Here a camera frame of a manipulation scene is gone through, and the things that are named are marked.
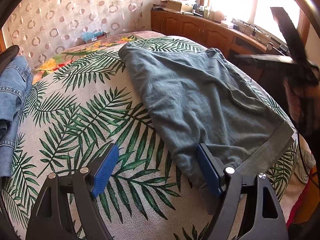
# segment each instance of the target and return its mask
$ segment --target folded clothing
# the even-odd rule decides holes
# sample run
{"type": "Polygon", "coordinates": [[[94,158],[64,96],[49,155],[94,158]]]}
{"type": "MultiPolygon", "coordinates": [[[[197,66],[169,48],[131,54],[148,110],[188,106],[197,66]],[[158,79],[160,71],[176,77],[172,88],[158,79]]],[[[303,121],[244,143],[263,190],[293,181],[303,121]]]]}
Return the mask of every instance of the folded clothing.
{"type": "Polygon", "coordinates": [[[247,175],[267,171],[293,143],[290,125],[220,51],[152,52],[129,42],[119,56],[172,159],[197,187],[206,188],[199,143],[247,175]]]}
{"type": "Polygon", "coordinates": [[[33,75],[25,57],[17,56],[0,75],[0,177],[12,175],[12,156],[20,116],[33,75]]]}

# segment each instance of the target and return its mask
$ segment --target cabinet door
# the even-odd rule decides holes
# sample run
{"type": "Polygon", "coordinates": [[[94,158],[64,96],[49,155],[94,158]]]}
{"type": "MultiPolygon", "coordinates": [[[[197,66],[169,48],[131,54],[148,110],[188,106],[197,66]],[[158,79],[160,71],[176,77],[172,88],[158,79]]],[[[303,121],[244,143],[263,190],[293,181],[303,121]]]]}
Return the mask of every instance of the cabinet door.
{"type": "Polygon", "coordinates": [[[154,32],[161,33],[161,23],[163,19],[163,12],[160,11],[151,11],[151,29],[154,32]]]}
{"type": "Polygon", "coordinates": [[[164,13],[164,34],[179,35],[180,16],[174,13],[164,13]]]}
{"type": "Polygon", "coordinates": [[[195,42],[201,42],[203,22],[191,17],[181,16],[179,35],[195,42]]]}
{"type": "Polygon", "coordinates": [[[232,39],[233,34],[224,27],[212,23],[204,24],[202,43],[207,48],[219,49],[227,57],[232,39]]]}

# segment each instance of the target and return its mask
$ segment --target leaf-patterned bed sheet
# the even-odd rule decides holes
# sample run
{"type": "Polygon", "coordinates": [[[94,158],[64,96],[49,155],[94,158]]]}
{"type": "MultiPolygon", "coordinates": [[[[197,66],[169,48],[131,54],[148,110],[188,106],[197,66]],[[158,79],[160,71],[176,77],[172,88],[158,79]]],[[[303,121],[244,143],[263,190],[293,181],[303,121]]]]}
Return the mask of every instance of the leaf-patterned bed sheet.
{"type": "MultiPolygon", "coordinates": [[[[206,49],[170,36],[134,43],[154,51],[206,49]]],[[[103,154],[110,143],[119,145],[119,161],[97,207],[114,239],[201,239],[211,220],[133,89],[117,53],[121,46],[96,50],[33,85],[20,120],[13,176],[3,191],[22,238],[46,176],[73,173],[103,154]]],[[[290,122],[257,83],[235,69],[262,101],[290,122]]],[[[279,199],[297,160],[297,135],[293,137],[294,144],[268,171],[279,199]]],[[[84,239],[74,196],[68,198],[77,234],[84,239]]]]}

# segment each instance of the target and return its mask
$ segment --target circle-patterned curtain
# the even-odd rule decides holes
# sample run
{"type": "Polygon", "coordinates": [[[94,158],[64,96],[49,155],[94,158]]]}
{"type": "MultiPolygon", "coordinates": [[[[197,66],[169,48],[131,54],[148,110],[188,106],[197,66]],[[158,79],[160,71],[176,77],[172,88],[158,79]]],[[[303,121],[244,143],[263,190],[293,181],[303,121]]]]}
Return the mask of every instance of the circle-patterned curtain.
{"type": "Polygon", "coordinates": [[[141,6],[142,0],[22,0],[7,20],[4,36],[36,68],[79,45],[85,32],[138,30],[141,6]]]}

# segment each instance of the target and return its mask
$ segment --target window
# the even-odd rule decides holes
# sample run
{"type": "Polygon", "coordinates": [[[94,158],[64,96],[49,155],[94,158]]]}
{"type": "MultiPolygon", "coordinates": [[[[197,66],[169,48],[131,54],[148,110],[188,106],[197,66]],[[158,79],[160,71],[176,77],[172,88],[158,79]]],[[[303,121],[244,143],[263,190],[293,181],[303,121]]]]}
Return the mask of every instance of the window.
{"type": "Polygon", "coordinates": [[[294,0],[204,0],[204,5],[223,11],[227,19],[236,18],[255,25],[282,41],[284,37],[273,20],[270,7],[283,7],[298,27],[300,8],[294,0]]]}

